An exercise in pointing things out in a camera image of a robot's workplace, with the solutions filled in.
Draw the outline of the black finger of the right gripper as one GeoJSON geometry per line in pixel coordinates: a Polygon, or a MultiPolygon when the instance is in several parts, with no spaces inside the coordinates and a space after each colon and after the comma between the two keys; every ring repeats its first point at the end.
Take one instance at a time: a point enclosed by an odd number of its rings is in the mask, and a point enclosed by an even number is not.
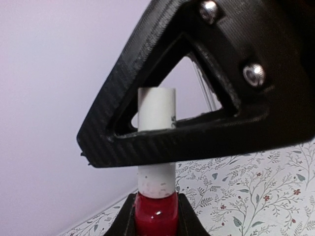
{"type": "Polygon", "coordinates": [[[96,168],[208,159],[287,147],[315,136],[312,0],[153,0],[77,135],[96,168]],[[170,130],[136,132],[140,87],[183,57],[222,108],[170,130]]]}

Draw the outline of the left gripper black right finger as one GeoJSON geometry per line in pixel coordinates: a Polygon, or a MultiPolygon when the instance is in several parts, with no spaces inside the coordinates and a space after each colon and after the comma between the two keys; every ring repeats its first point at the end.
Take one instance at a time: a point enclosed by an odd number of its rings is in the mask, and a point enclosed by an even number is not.
{"type": "Polygon", "coordinates": [[[178,236],[209,236],[185,194],[178,194],[178,236]]]}

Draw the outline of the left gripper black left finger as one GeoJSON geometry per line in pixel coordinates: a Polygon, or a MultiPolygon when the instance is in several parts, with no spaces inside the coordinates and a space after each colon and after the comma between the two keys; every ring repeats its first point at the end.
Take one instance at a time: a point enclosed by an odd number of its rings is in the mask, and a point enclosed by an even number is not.
{"type": "Polygon", "coordinates": [[[104,236],[135,236],[134,203],[136,194],[129,194],[117,217],[104,236]]]}

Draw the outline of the red nail polish bottle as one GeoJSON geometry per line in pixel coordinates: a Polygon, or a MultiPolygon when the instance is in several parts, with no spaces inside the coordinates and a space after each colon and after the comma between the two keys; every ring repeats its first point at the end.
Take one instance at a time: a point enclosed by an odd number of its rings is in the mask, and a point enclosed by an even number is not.
{"type": "Polygon", "coordinates": [[[178,194],[152,199],[137,193],[135,199],[135,230],[137,236],[175,236],[178,228],[178,194]]]}

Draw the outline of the white nail polish cap brush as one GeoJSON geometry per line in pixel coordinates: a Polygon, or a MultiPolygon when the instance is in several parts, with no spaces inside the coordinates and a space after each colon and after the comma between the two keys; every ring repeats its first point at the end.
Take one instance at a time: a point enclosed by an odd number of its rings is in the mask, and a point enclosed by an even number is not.
{"type": "MultiPolygon", "coordinates": [[[[176,90],[174,88],[140,88],[138,90],[138,131],[175,127],[176,90]]],[[[138,167],[139,193],[150,199],[163,199],[175,193],[176,164],[138,167]]]]}

